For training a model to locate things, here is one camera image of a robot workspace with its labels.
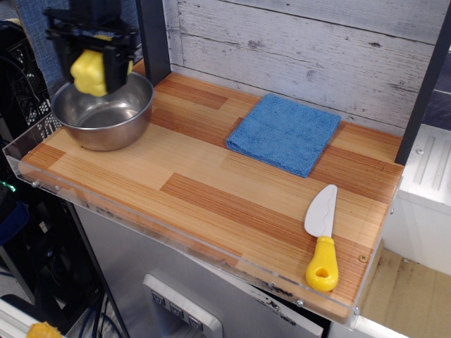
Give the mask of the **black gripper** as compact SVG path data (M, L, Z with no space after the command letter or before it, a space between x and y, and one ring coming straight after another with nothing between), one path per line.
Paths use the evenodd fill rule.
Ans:
M47 36L54 43L67 82L73 82L70 69L82 53L82 48L74 41L77 37L121 35L132 42L136 50L138 29L123 21L121 12L120 1L70 1L68 9L44 10L49 23ZM103 62L106 91L110 94L127 82L130 57L117 47L105 47Z

